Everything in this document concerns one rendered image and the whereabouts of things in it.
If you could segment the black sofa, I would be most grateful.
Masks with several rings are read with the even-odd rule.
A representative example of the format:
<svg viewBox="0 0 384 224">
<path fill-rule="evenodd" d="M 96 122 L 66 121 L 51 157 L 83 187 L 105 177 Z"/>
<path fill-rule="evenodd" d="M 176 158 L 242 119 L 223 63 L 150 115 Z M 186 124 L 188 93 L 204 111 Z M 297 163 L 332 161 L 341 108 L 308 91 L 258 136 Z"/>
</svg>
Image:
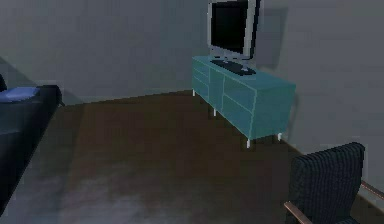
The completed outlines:
<svg viewBox="0 0 384 224">
<path fill-rule="evenodd" d="M 11 199 L 45 130 L 62 103 L 57 85 L 37 86 L 29 99 L 0 102 L 0 216 Z M 0 92 L 8 90 L 0 74 Z"/>
</svg>

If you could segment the blue cushion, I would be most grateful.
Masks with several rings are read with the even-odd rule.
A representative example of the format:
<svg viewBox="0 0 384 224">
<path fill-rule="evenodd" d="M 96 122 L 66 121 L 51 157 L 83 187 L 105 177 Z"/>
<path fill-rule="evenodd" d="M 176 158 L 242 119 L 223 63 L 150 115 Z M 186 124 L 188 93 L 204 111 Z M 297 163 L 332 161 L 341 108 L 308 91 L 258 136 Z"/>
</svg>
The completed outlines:
<svg viewBox="0 0 384 224">
<path fill-rule="evenodd" d="M 0 92 L 0 102 L 23 101 L 34 97 L 39 92 L 37 87 L 15 87 Z"/>
</svg>

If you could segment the silver framed television set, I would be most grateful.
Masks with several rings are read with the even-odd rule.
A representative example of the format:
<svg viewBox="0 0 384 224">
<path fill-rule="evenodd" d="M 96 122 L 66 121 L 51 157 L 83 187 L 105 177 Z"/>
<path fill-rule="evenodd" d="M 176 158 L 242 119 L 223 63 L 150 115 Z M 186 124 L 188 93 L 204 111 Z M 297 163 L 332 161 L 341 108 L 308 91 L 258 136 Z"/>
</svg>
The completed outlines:
<svg viewBox="0 0 384 224">
<path fill-rule="evenodd" d="M 254 75 L 245 63 L 254 56 L 261 0 L 211 0 L 207 12 L 207 44 L 223 52 L 211 62 L 239 76 Z"/>
</svg>

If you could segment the teal sideboard with white legs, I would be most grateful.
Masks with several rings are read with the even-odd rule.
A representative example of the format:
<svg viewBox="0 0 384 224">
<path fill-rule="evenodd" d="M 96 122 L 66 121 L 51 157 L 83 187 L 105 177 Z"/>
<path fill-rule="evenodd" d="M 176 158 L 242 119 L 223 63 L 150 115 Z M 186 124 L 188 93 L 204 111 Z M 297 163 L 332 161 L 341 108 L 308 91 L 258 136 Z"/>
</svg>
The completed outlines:
<svg viewBox="0 0 384 224">
<path fill-rule="evenodd" d="M 287 130 L 296 85 L 257 71 L 240 76 L 213 63 L 210 56 L 192 58 L 192 95 L 198 94 L 246 138 L 252 140 Z"/>
</svg>

